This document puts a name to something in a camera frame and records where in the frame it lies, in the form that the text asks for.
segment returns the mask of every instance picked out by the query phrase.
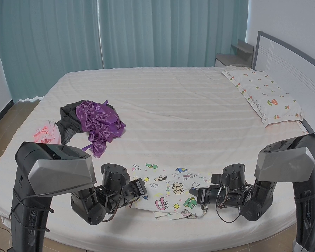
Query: clothing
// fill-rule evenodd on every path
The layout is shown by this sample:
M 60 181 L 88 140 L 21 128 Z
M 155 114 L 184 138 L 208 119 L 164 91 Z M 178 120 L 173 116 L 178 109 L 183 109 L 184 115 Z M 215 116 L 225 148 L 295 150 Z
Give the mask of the clothing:
M 145 181 L 147 194 L 130 207 L 154 212 L 156 219 L 174 220 L 199 218 L 207 212 L 206 205 L 198 205 L 190 189 L 209 187 L 211 178 L 185 168 L 169 168 L 155 164 L 134 164 L 132 179 Z
M 107 101 L 103 104 L 83 101 L 76 107 L 76 116 L 82 125 L 82 130 L 89 132 L 88 140 L 92 142 L 90 150 L 97 158 L 105 152 L 106 141 L 111 143 L 114 138 L 120 137 L 126 126 L 113 107 L 107 103 Z
M 55 122 L 47 120 L 34 134 L 35 143 L 57 144 L 61 143 L 61 134 Z
M 61 107 L 61 120 L 56 124 L 61 134 L 62 144 L 65 145 L 70 142 L 70 139 L 77 133 L 83 132 L 80 120 L 76 115 L 76 107 L 84 100 L 76 103 L 68 103 L 66 107 Z

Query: black baseboard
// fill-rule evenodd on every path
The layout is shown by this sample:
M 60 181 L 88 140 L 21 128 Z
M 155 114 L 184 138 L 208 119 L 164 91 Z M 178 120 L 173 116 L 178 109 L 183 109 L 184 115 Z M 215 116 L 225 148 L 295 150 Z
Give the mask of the black baseboard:
M 2 120 L 2 118 L 4 117 L 4 115 L 6 115 L 6 113 L 10 110 L 10 108 L 13 106 L 13 100 L 11 100 L 6 106 L 5 108 L 0 112 L 0 120 Z

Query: headboard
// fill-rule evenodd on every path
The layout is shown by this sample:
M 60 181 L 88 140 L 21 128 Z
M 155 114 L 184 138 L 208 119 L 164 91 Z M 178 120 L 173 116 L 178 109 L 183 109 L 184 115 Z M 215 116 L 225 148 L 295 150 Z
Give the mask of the headboard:
M 258 32 L 254 70 L 264 70 L 298 101 L 305 114 L 302 124 L 315 133 L 315 60 L 262 31 Z

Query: robotic arm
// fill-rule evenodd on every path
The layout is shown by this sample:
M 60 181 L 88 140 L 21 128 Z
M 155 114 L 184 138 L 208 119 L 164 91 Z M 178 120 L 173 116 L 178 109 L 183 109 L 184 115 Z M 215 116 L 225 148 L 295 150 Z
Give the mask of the robotic arm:
M 7 252 L 42 252 L 48 213 L 54 212 L 53 196 L 71 193 L 72 209 L 88 224 L 97 225 L 147 193 L 142 179 L 129 182 L 127 170 L 117 164 L 101 166 L 103 181 L 95 187 L 92 157 L 79 148 L 24 142 L 15 160 L 13 246 Z M 106 213 L 112 216 L 103 220 Z
M 256 221 L 272 205 L 277 182 L 292 182 L 297 219 L 293 252 L 315 252 L 315 134 L 279 141 L 262 149 L 253 185 L 245 182 L 244 172 L 245 165 L 232 164 L 223 169 L 223 174 L 212 175 L 215 185 L 190 193 L 197 196 L 198 204 L 212 203 L 216 210 L 236 207 L 239 216 Z

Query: mattress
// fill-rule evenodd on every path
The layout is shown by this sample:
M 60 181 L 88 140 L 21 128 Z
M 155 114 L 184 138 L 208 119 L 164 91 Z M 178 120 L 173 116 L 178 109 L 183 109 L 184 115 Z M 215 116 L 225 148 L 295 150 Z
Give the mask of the mattress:
M 221 173 L 233 163 L 246 166 L 246 181 L 254 182 L 258 152 L 266 145 L 302 135 L 297 122 L 264 128 L 247 100 L 221 73 L 211 68 L 131 68 L 68 73 L 45 95 L 0 158 L 0 216 L 6 225 L 12 204 L 16 162 L 23 141 L 33 141 L 35 129 L 46 120 L 58 121 L 60 107 L 79 100 L 115 107 L 126 131 L 107 144 L 100 159 L 93 157 L 98 183 L 100 167 L 117 163 L 127 169 L 151 163 L 201 172 Z M 76 134 L 68 145 L 87 146 L 88 134 Z M 156 220 L 149 211 L 121 208 L 108 223 L 91 226 L 74 213 L 70 194 L 53 198 L 46 237 L 91 251 L 205 252 L 247 244 L 294 224 L 291 183 L 278 183 L 268 211 L 254 222 L 240 217 L 227 224 L 213 205 L 200 219 Z M 237 209 L 220 210 L 233 220 Z

